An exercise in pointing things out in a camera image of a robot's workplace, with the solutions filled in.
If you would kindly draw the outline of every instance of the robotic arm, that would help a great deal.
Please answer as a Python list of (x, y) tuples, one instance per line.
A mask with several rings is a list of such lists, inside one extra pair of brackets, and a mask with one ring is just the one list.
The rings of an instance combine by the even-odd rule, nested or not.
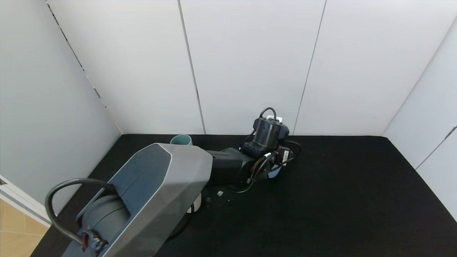
[[(267, 110), (274, 116), (264, 118)], [(286, 140), (289, 129), (273, 108), (263, 110), (253, 128), (238, 150), (155, 143), (135, 153), (108, 182), (82, 178), (55, 186), (45, 207), (53, 226), (72, 239), (63, 257), (153, 256), (189, 206), (193, 212), (204, 187), (244, 193), (295, 158), (285, 143), (295, 144), (299, 154), (300, 145)], [(77, 234), (60, 225), (52, 207), (54, 194), (75, 184), (102, 187), (77, 215)]]

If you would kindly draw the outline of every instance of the white sticker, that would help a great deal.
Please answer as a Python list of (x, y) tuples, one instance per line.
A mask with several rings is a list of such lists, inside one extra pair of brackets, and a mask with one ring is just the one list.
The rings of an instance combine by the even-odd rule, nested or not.
[(289, 151), (285, 150), (285, 151), (284, 151), (284, 155), (282, 156), (282, 162), (287, 161), (288, 157), (289, 157)]

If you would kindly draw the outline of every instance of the gray metal casing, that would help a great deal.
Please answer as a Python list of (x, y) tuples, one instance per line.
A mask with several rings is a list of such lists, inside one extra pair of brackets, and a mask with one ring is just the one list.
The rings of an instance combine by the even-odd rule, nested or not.
[[(104, 238), (108, 245), (98, 256), (155, 255), (205, 187), (212, 163), (211, 154), (192, 145), (156, 143), (135, 153), (108, 182), (115, 186), (130, 218), (116, 231), (116, 236)], [(102, 192), (86, 205), (79, 217)], [(89, 250), (82, 252), (80, 245), (72, 242), (63, 257), (76, 256), (92, 255)]]

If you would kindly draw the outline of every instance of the black felt surface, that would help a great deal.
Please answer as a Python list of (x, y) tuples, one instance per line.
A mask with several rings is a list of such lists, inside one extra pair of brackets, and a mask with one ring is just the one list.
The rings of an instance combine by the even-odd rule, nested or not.
[[(172, 137), (123, 135), (90, 177), (107, 181), (136, 151)], [(237, 147), (243, 138), (192, 136), (206, 150)], [(303, 148), (297, 161), (244, 194), (204, 190), (189, 226), (156, 256), (457, 256), (457, 222), (388, 139), (291, 140)], [(76, 192), (59, 216), (66, 227), (77, 229), (74, 216), (97, 191)], [(32, 257), (59, 257), (68, 244), (51, 227)]]

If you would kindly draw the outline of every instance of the white wall panel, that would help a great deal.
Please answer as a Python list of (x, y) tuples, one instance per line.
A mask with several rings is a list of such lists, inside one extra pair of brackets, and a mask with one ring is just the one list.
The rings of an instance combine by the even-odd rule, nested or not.
[(417, 169), (457, 221), (457, 132), (452, 133)]
[(456, 15), (457, 1), (327, 0), (295, 134), (382, 134)]
[(49, 4), (125, 134), (203, 133), (177, 1)]
[(265, 107), (293, 130), (323, 0), (182, 0), (208, 134), (248, 134)]
[(454, 126), (457, 126), (457, 20), (383, 136), (416, 168)]
[[(87, 177), (121, 133), (46, 2), (0, 1), (0, 172), (44, 204), (58, 183)], [(56, 211), (77, 186), (56, 194)]]

